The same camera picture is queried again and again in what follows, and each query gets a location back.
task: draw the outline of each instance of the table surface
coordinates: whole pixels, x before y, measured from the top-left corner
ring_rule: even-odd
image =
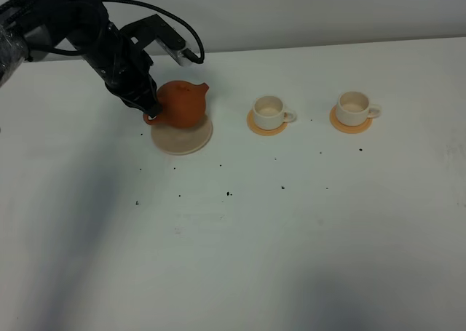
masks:
[[[0,330],[466,329],[466,39],[154,62],[210,85],[201,151],[81,60],[1,88]],[[360,135],[328,120],[351,90],[382,105]],[[298,112],[274,137],[265,94]]]

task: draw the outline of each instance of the orange saucer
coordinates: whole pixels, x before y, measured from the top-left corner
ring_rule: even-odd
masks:
[[[367,118],[361,125],[357,125],[357,126],[343,125],[336,118],[335,110],[336,110],[336,105],[330,111],[330,122],[332,123],[333,127],[335,127],[338,131],[342,131],[344,133],[361,133],[361,132],[366,131],[372,125],[371,118]]]
[[[253,110],[252,109],[248,113],[247,121],[248,121],[249,129],[252,132],[257,133],[258,135],[261,135],[261,136],[275,136],[275,135],[278,135],[280,132],[282,132],[286,128],[286,125],[288,125],[288,122],[284,122],[283,124],[281,124],[276,129],[271,129],[271,130],[261,129],[261,128],[257,127],[257,125],[254,123],[254,116],[253,116]]]

